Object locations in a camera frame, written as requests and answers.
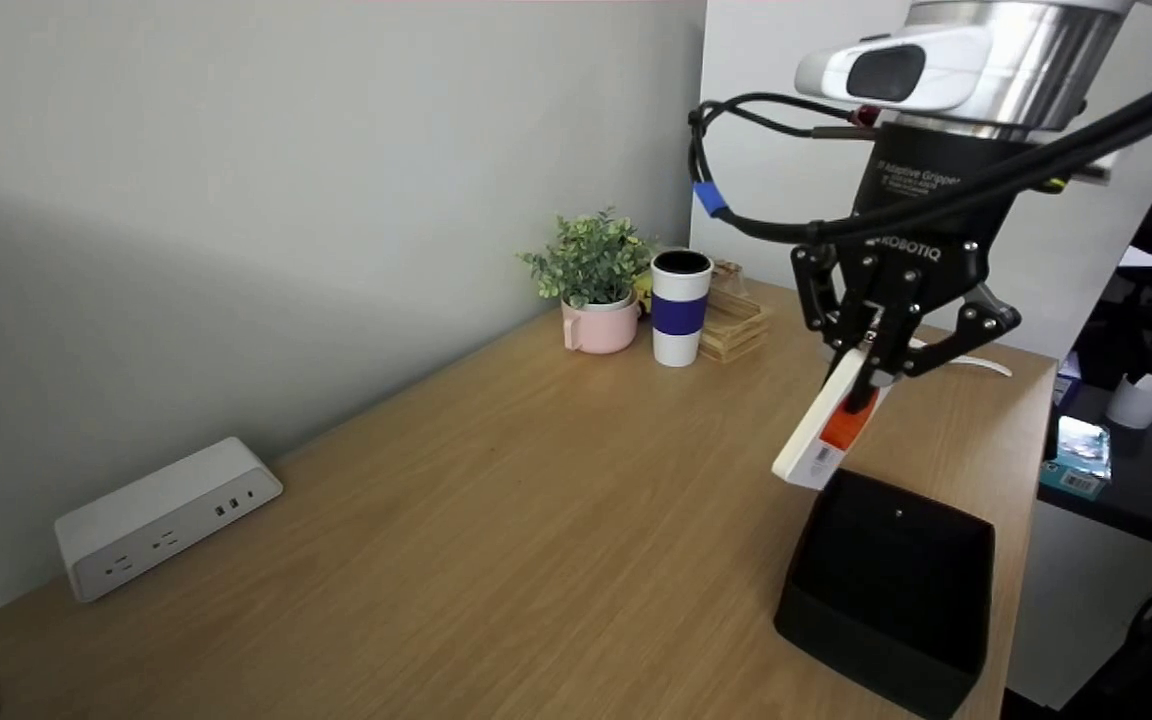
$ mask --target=gray wall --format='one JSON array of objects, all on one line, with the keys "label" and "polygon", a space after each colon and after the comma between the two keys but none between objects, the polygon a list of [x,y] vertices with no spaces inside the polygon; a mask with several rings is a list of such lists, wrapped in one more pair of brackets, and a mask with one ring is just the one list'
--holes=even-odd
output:
[{"label": "gray wall", "polygon": [[0,603],[53,517],[275,457],[535,306],[558,212],[688,229],[702,0],[0,0]]},{"label": "gray wall", "polygon": [[[910,0],[710,0],[702,97],[794,90],[794,68],[804,53],[900,26],[903,11]],[[1152,8],[1137,2],[1089,90],[1086,116],[1095,120],[1145,90],[1152,90]],[[710,154],[733,208],[775,218],[832,218],[853,212],[870,144],[804,144],[728,123],[714,132]],[[1066,197],[1024,190],[992,248],[990,283],[1024,312],[1005,344],[1066,354],[1150,202],[1152,137],[1119,151],[1108,184],[1071,184]],[[692,212],[692,245],[745,262],[760,280],[794,283],[780,245],[749,241],[705,212]]]}]

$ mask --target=white power strip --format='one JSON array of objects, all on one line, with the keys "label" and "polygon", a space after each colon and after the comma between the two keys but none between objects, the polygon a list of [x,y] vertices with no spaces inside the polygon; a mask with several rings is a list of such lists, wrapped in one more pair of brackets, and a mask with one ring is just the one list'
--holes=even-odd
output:
[{"label": "white power strip", "polygon": [[275,499],[285,483],[235,436],[207,442],[58,521],[82,603],[143,577]]}]

